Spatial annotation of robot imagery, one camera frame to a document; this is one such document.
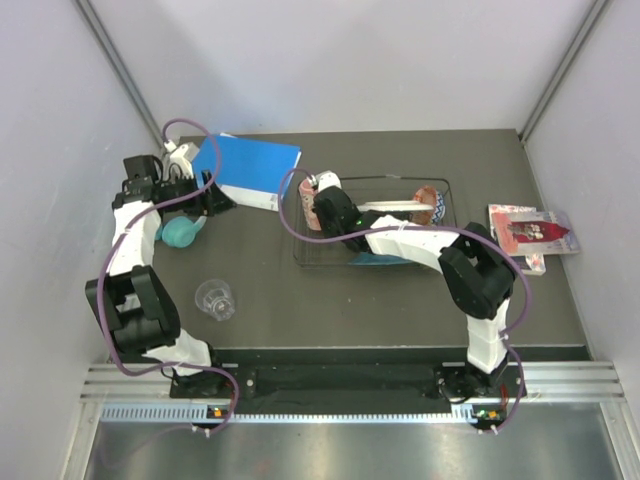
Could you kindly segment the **white watermelon plate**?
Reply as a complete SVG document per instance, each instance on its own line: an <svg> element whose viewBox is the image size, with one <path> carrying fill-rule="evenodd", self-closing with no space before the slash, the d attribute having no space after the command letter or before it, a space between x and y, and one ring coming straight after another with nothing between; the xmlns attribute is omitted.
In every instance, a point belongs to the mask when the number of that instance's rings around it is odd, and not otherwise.
<svg viewBox="0 0 640 480"><path fill-rule="evenodd" d="M416 200L365 202L357 205L360 212L432 212L435 207Z"/></svg>

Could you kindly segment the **teal embossed plate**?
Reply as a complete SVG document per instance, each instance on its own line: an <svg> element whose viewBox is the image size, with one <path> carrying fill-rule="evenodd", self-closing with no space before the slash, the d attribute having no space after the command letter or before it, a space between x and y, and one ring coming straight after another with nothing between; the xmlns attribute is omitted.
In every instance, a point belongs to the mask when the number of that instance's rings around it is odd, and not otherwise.
<svg viewBox="0 0 640 480"><path fill-rule="evenodd" d="M419 263L398 256L373 253L359 253L348 262L348 265L357 267L421 267Z"/></svg>

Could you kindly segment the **clear plastic cup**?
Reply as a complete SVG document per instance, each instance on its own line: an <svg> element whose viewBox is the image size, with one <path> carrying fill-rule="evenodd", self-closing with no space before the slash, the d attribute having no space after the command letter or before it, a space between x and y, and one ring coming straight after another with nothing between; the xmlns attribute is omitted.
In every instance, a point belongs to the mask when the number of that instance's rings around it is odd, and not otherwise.
<svg viewBox="0 0 640 480"><path fill-rule="evenodd" d="M235 313L235 301L229 285L219 279L202 283L195 293L197 308L216 321L229 320Z"/></svg>

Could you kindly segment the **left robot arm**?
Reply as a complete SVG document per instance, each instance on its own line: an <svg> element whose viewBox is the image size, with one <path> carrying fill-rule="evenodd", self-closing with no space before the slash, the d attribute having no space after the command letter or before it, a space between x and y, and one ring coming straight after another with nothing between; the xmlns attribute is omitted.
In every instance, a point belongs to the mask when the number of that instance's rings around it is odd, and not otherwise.
<svg viewBox="0 0 640 480"><path fill-rule="evenodd" d="M87 282L85 295L119 359L144 357L168 364L175 387L216 396L229 385L212 347L184 330L178 308L153 268L155 245L186 248L206 221L236 204L195 172L193 143L167 142L164 158L124 159L127 174L112 202L115 253L103 278Z"/></svg>

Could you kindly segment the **orange blue patterned bowl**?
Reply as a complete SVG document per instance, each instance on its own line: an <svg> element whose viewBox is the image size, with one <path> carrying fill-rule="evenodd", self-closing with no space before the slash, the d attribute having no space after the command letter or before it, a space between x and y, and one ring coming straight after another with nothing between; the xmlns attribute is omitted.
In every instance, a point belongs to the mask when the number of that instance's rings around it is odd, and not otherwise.
<svg viewBox="0 0 640 480"><path fill-rule="evenodd" d="M437 189L425 185L414 194L413 200L430 207L430 210L415 211L411 215L413 223L435 225L441 222L446 212L446 206L443 195Z"/></svg>

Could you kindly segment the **red translucent mug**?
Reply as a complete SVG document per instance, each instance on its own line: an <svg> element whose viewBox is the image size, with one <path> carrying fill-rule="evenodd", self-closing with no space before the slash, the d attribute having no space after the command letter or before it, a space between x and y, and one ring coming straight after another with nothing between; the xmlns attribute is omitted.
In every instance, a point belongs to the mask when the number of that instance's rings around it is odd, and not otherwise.
<svg viewBox="0 0 640 480"><path fill-rule="evenodd" d="M313 211L314 198L317 190L312 186L311 181L308 178L305 178L298 186L298 193L301 199L301 206L307 227L311 231L319 232L321 230L321 225L317 215Z"/></svg>

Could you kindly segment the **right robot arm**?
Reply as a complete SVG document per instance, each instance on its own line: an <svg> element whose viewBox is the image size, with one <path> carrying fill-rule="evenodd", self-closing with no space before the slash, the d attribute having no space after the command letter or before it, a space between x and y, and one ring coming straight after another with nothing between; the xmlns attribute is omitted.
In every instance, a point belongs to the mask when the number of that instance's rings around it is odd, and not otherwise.
<svg viewBox="0 0 640 480"><path fill-rule="evenodd" d="M308 224L325 242L341 242L358 255L426 266L442 275L467 320L467 384L487 396L504 380L508 361L507 313L517 272L488 231L437 224L438 196L427 201L356 203L332 171L305 178L299 195Z"/></svg>

